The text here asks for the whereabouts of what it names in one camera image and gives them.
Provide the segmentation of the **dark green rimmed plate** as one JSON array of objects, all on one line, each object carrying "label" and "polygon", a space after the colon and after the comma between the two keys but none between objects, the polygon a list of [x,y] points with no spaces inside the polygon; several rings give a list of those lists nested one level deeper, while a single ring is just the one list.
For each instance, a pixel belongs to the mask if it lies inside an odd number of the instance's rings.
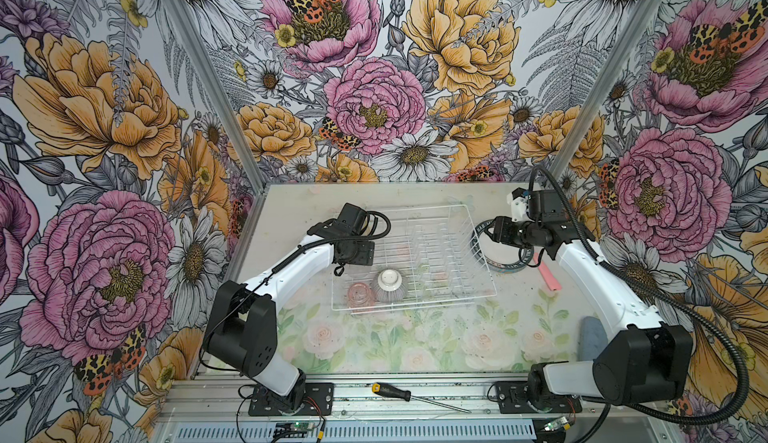
[{"label": "dark green rimmed plate", "polygon": [[532,263],[535,252],[532,249],[494,242],[491,239],[492,226],[492,220],[485,220],[475,226],[470,240],[475,259],[499,273],[515,273],[527,268]]}]

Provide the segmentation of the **pink glass cup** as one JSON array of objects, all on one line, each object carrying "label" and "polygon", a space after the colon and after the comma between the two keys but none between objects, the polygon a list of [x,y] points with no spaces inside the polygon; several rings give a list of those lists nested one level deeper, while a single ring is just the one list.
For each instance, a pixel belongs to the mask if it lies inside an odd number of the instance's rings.
[{"label": "pink glass cup", "polygon": [[376,303],[371,286],[364,282],[352,283],[346,293],[346,302],[351,309],[361,309],[373,306]]}]

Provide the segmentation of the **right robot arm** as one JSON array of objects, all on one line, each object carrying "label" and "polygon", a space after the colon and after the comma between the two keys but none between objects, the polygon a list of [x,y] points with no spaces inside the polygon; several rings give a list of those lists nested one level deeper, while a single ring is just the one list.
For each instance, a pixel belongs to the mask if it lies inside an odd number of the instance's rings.
[{"label": "right robot arm", "polygon": [[656,306],[606,269],[595,236],[570,216],[568,200],[556,191],[517,188],[507,202],[510,213],[493,220],[491,240],[520,250],[543,250],[578,285],[607,337],[592,359],[532,366],[528,402],[542,409],[565,396],[612,406],[680,397],[693,349],[686,329],[666,323]]}]

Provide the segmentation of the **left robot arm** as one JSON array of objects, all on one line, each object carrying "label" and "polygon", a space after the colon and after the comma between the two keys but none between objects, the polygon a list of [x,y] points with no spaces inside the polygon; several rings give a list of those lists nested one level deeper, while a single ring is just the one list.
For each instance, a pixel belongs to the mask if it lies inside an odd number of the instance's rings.
[{"label": "left robot arm", "polygon": [[278,354],[278,313],[316,274],[373,265],[375,242],[392,229],[384,214],[346,203],[340,213],[307,230],[280,261],[247,281],[216,292],[203,352],[278,397],[301,399],[305,374]]}]

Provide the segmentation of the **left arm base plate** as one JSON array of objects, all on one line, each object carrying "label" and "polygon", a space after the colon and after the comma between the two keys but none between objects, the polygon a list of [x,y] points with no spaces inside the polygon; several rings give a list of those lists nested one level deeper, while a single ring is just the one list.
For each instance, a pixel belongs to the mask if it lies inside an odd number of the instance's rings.
[{"label": "left arm base plate", "polygon": [[335,391],[333,383],[304,383],[299,390],[299,393],[280,396],[256,384],[248,398],[247,413],[251,417],[331,415]]}]

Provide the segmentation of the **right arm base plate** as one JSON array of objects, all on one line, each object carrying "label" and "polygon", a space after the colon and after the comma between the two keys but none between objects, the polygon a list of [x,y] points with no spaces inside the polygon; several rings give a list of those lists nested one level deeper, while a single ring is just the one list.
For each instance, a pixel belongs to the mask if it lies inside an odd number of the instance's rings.
[{"label": "right arm base plate", "polygon": [[583,411],[578,398],[564,395],[534,397],[523,381],[496,381],[487,392],[501,414],[578,414]]}]

